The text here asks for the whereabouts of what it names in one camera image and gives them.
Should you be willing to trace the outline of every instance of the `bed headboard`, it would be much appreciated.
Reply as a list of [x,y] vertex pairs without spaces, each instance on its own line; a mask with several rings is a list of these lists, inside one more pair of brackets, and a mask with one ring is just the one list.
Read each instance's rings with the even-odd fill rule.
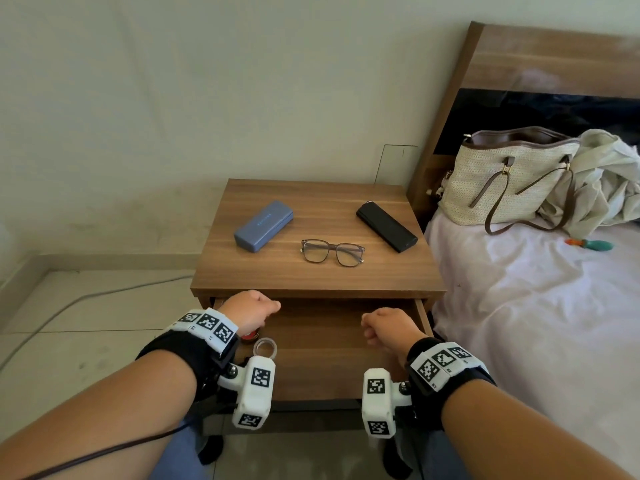
[[464,133],[603,128],[640,143],[640,38],[472,22],[407,197],[422,227]]

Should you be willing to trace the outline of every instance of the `mattress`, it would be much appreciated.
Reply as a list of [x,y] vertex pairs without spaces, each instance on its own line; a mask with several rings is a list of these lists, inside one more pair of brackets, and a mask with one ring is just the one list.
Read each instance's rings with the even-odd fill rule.
[[599,228],[597,252],[564,234],[498,236],[438,212],[425,233],[447,286],[435,330],[498,386],[640,477],[640,226]]

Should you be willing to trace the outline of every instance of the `open drawer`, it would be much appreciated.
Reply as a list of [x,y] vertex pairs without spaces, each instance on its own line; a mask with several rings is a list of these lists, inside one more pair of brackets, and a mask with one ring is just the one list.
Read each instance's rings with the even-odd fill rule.
[[[274,401],[318,401],[362,398],[362,378],[372,367],[391,372],[394,381],[406,378],[395,355],[367,345],[360,327],[363,313],[381,306],[403,309],[418,327],[432,335],[420,299],[281,299],[282,309],[268,318],[260,337],[278,347],[273,385]],[[214,306],[220,306],[217,299]],[[264,346],[265,355],[269,352]],[[242,344],[236,363],[253,354]]]

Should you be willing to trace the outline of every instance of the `tape roll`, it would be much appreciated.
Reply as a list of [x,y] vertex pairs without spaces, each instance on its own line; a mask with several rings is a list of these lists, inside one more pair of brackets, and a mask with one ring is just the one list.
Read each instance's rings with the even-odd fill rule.
[[273,352],[269,358],[271,360],[275,359],[276,354],[278,353],[278,346],[276,345],[276,342],[273,339],[270,339],[268,337],[261,338],[253,345],[253,355],[258,355],[258,349],[262,344],[271,344],[271,346],[273,347]]

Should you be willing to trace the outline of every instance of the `forearm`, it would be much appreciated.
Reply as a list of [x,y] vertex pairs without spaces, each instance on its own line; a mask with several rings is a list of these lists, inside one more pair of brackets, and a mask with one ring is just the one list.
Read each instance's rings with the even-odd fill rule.
[[489,382],[475,380],[444,404],[442,424],[475,479],[631,479],[628,473]]
[[[154,351],[16,433],[0,445],[0,477],[22,478],[116,444],[176,427],[196,392],[177,355]],[[89,461],[60,478],[147,478],[170,437]]]

